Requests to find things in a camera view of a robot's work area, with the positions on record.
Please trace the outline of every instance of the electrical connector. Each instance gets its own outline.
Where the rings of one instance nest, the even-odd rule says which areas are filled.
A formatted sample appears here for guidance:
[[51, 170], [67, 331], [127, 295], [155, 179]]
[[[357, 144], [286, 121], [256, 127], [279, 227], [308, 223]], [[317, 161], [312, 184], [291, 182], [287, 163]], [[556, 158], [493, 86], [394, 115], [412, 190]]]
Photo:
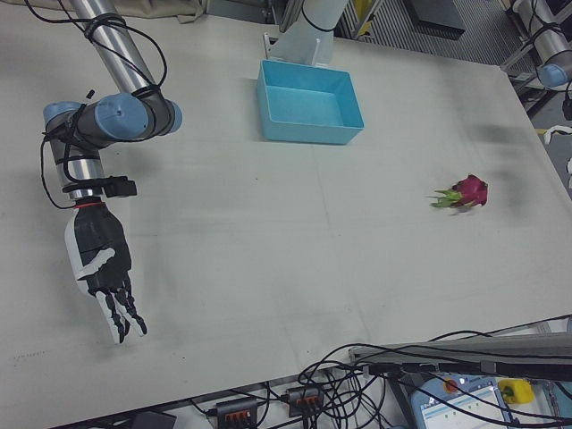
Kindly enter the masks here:
[[324, 403], [324, 393], [317, 387], [297, 387], [288, 389], [289, 417], [312, 416], [317, 414]]
[[215, 406], [217, 429], [257, 427], [257, 401], [251, 398], [227, 400]]

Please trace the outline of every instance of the monitor screen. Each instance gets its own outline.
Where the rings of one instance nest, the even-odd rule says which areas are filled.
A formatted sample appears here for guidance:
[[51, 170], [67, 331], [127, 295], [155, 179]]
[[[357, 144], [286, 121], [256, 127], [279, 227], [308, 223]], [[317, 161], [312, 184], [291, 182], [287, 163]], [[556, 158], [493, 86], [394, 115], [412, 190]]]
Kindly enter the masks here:
[[[492, 386], [485, 386], [481, 389], [471, 391], [471, 393], [482, 400], [501, 406]], [[493, 418], [501, 422], [505, 421], [502, 411], [498, 408], [484, 404], [480, 400], [471, 398], [468, 395], [460, 395], [450, 400], [450, 404], [471, 413], [478, 414], [479, 416]], [[499, 429], [502, 427], [467, 416], [437, 401], [426, 404], [421, 412], [426, 429]]]

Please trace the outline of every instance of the metal frame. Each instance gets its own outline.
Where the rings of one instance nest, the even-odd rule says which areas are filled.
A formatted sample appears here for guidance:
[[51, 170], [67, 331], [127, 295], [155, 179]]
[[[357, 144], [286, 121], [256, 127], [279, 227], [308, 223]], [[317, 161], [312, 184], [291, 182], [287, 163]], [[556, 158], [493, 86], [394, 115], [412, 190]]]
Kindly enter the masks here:
[[376, 364], [378, 372], [400, 371], [406, 367], [411, 373], [446, 372], [511, 377], [526, 374], [527, 378], [572, 381], [570, 333], [399, 344], [387, 346], [385, 351], [361, 347], [353, 349], [350, 355], [354, 363]]

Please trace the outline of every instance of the metal tube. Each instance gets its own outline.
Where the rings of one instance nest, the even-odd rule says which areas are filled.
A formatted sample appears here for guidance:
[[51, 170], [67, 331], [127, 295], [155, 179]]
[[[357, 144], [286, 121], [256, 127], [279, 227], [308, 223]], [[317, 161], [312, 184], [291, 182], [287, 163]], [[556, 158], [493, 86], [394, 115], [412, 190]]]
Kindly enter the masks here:
[[290, 25], [296, 22], [298, 15], [300, 14], [300, 10], [302, 9], [303, 3], [304, 0], [289, 0], [289, 2], [286, 4], [284, 17], [278, 29], [281, 33], [285, 32], [290, 28]]
[[[104, 13], [117, 13], [115, 6], [108, 0], [71, 0], [71, 4], [81, 19], [92, 19]], [[118, 55], [94, 44], [121, 92], [132, 93], [137, 89], [148, 87], [149, 84], [155, 84], [151, 72], [126, 29], [112, 29], [103, 25], [95, 30], [93, 39], [125, 57], [135, 66], [132, 67]], [[144, 77], [133, 68], [139, 69]]]
[[[517, 12], [525, 24], [526, 30], [529, 32], [529, 37], [532, 37], [536, 31], [543, 27], [540, 20], [555, 22], [554, 15], [545, 0], [523, 0], [518, 4]], [[535, 40], [534, 47], [543, 60], [543, 63], [546, 63], [558, 52], [570, 49], [564, 35], [551, 30], [544, 31]]]

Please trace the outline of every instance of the robot finger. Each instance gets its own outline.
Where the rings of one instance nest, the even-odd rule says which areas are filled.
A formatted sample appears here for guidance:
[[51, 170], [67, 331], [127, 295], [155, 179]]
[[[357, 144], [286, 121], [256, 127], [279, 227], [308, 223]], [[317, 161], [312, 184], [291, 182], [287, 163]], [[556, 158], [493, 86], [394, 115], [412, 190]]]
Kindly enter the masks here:
[[137, 314], [137, 309], [135, 308], [135, 299], [131, 295], [131, 287], [129, 277], [126, 278], [124, 282], [125, 287], [119, 289], [114, 293], [114, 299], [117, 301], [117, 309], [125, 317], [125, 320], [131, 323], [140, 337], [147, 333], [147, 326], [143, 317]]
[[97, 301], [99, 301], [99, 306], [105, 315], [105, 320], [109, 324], [109, 329], [114, 337], [115, 344], [120, 344], [125, 339], [125, 326], [122, 324], [122, 318], [117, 314], [115, 310], [114, 297], [111, 292], [102, 292], [99, 290], [96, 292]]

